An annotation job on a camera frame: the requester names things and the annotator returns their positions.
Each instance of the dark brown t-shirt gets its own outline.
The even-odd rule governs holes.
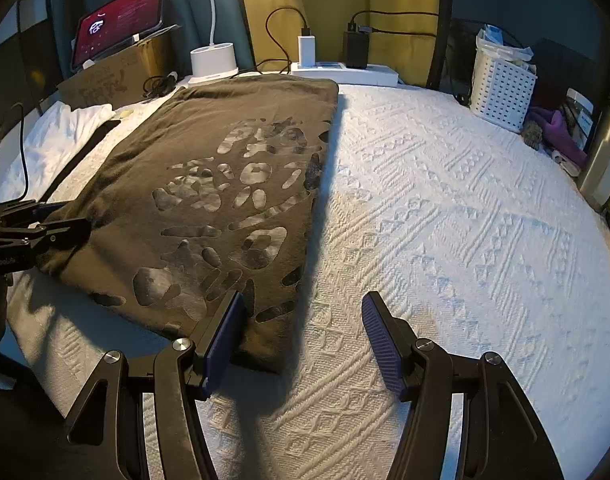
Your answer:
[[[90,240],[38,267],[169,338],[231,288],[248,312],[236,361],[281,370],[338,86],[266,75],[177,92],[50,220]]]

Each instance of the metal trash can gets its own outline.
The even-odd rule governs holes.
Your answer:
[[[576,184],[592,209],[600,212],[610,197],[610,104],[600,114],[587,162]]]

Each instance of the blue gripper pad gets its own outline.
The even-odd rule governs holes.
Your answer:
[[[363,326],[381,369],[383,381],[387,389],[401,399],[407,388],[403,380],[403,371],[406,368],[403,360],[409,359],[411,344],[402,338],[397,320],[389,313],[377,292],[368,292],[363,297],[362,316]],[[416,339],[411,327],[407,327],[413,339]]]
[[[231,353],[239,342],[245,321],[245,302],[242,294],[237,292],[227,311],[224,314],[217,311],[215,317],[219,315],[223,320],[213,336],[203,361],[203,382],[199,391],[205,399],[210,397],[221,384]]]

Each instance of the cardboard box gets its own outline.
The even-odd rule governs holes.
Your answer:
[[[170,27],[96,61],[58,85],[61,101],[72,110],[109,103],[116,110],[143,100],[143,83],[175,70]]]

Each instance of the power adapter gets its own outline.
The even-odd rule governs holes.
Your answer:
[[[299,36],[299,66],[301,68],[316,66],[316,38],[309,28],[302,28]]]
[[[370,35],[356,30],[355,23],[348,23],[343,33],[343,62],[348,68],[367,68],[370,51]]]

